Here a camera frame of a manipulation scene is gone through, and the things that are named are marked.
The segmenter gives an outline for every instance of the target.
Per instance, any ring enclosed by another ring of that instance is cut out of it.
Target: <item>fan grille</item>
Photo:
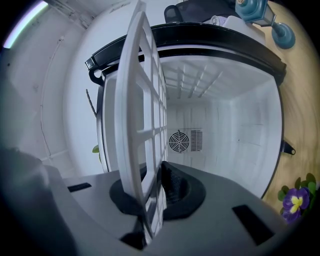
[[[202,150],[202,140],[203,134],[201,130],[191,131],[191,151],[201,151]]]
[[[183,132],[178,130],[178,132],[171,135],[169,139],[169,145],[174,151],[181,153],[188,148],[189,138]]]

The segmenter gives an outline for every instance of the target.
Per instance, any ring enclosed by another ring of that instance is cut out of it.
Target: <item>blue knob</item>
[[[274,42],[282,49],[289,49],[295,45],[295,33],[284,23],[274,22],[271,34]]]

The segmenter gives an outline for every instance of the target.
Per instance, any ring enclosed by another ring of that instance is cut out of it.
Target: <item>wooden surface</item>
[[[293,188],[297,178],[312,173],[320,181],[320,60],[306,31],[294,15],[283,6],[269,2],[276,22],[289,25],[296,43],[291,49],[275,45],[270,27],[259,27],[266,46],[286,63],[286,76],[280,86],[284,111],[284,139],[296,150],[291,156],[281,154],[278,168],[263,200],[279,211],[278,191]]]

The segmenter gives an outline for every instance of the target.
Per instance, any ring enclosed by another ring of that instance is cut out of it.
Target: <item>purple pansy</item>
[[[302,187],[299,190],[291,188],[283,200],[284,211],[282,216],[288,223],[295,221],[300,215],[300,209],[304,210],[309,205],[309,190]]]

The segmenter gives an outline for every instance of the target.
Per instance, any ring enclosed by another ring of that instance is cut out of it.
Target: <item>black clip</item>
[[[280,152],[287,153],[289,155],[296,154],[296,150],[285,140],[281,141]]]

